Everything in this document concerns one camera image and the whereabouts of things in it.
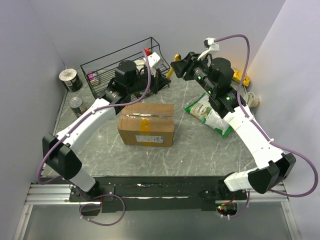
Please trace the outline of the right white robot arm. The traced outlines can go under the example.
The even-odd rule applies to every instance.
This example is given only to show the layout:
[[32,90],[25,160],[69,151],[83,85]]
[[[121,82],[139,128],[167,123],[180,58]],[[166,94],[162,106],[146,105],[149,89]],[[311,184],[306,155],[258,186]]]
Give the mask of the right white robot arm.
[[234,71],[229,60],[207,55],[198,59],[189,52],[185,58],[171,62],[178,78],[195,80],[207,93],[208,100],[219,117],[238,134],[254,158],[256,168],[226,175],[218,187],[223,199],[230,199],[239,190],[253,189],[260,194],[271,190],[291,172],[296,158],[284,153],[258,130],[258,123],[249,107],[231,86]]

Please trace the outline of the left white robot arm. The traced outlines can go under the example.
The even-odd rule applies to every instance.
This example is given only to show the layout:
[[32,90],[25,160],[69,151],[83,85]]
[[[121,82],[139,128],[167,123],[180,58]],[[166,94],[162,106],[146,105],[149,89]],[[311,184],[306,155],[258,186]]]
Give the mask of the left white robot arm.
[[82,145],[124,107],[137,103],[149,94],[157,94],[170,83],[171,80],[151,62],[144,62],[138,68],[135,61],[121,61],[114,77],[88,110],[56,135],[48,133],[43,137],[42,164],[51,167],[62,179],[70,181],[87,201],[94,201],[99,195],[100,184],[84,169],[77,156]]

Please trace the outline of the brown cardboard express box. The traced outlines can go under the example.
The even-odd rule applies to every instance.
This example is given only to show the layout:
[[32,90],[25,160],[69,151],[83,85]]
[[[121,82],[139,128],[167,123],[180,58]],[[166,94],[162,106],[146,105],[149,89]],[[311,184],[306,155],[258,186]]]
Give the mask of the brown cardboard express box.
[[174,105],[138,102],[120,112],[118,133],[125,145],[171,147],[175,121]]

